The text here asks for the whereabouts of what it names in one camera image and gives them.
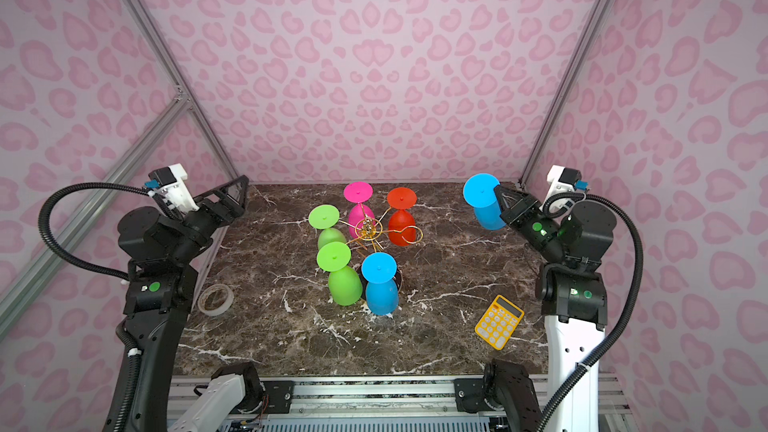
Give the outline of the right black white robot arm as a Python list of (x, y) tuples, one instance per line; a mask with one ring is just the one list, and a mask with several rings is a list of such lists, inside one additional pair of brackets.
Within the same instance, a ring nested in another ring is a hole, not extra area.
[(522, 365), (501, 359), (486, 366), (477, 400), (502, 410), (511, 431), (598, 430), (598, 363), (612, 341), (598, 269), (613, 242), (618, 208), (585, 191), (540, 202), (488, 174), (468, 180), (463, 195), (497, 226), (517, 230), (544, 260), (536, 297), (548, 341), (548, 401), (540, 404)]

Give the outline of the blue wine glass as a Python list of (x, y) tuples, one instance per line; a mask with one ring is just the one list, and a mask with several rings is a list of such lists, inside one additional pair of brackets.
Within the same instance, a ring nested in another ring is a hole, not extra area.
[(506, 226), (494, 192), (499, 184), (493, 175), (479, 173), (469, 178), (463, 187), (465, 202), (473, 208), (477, 221), (486, 230), (496, 231)]
[(395, 259), (388, 253), (376, 252), (363, 261), (361, 270), (367, 281), (365, 294), (370, 311), (378, 316), (393, 313), (398, 307)]

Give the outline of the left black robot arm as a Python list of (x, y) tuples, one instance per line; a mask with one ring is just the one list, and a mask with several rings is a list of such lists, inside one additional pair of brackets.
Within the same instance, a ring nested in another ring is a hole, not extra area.
[(119, 222), (128, 254), (124, 317), (116, 328), (124, 355), (107, 431), (163, 431), (176, 351), (193, 308), (198, 272), (192, 261), (247, 207), (249, 180), (240, 176), (195, 197), (196, 209), (169, 218), (154, 206)]

